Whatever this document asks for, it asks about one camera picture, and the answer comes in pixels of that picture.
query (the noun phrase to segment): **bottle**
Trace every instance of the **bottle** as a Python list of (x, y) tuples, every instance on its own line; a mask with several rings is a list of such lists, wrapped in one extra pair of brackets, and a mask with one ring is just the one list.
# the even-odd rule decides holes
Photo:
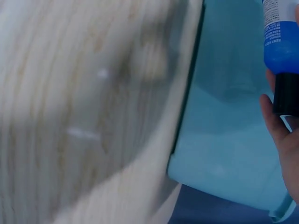
[(299, 0), (263, 0), (264, 62), (275, 74), (273, 112), (299, 117)]

